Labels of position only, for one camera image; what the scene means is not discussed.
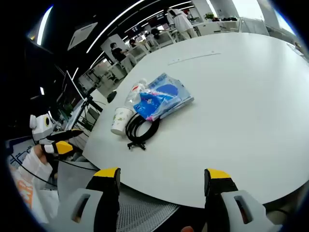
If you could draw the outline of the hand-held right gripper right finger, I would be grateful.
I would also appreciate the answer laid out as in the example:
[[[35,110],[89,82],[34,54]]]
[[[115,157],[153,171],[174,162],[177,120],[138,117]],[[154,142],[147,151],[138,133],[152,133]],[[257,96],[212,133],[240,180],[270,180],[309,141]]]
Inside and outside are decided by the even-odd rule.
[[[278,232],[266,208],[231,176],[216,169],[204,170],[205,226],[208,232]]]

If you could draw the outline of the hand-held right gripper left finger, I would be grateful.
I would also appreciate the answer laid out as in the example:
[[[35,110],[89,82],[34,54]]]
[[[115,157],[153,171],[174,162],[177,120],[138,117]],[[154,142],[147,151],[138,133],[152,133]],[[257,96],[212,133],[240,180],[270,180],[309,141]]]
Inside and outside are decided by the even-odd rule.
[[[119,167],[95,172],[78,171],[77,179],[66,175],[58,189],[59,232],[114,232],[120,195]]]

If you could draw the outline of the person's left hand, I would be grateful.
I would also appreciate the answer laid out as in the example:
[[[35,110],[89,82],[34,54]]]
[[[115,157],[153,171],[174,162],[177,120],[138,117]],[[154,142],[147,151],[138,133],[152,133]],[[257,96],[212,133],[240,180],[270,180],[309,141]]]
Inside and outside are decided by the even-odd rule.
[[[35,145],[33,147],[33,151],[35,155],[39,158],[41,163],[44,165],[47,164],[53,165],[57,161],[54,154],[47,153],[45,149],[42,147],[42,145]]]

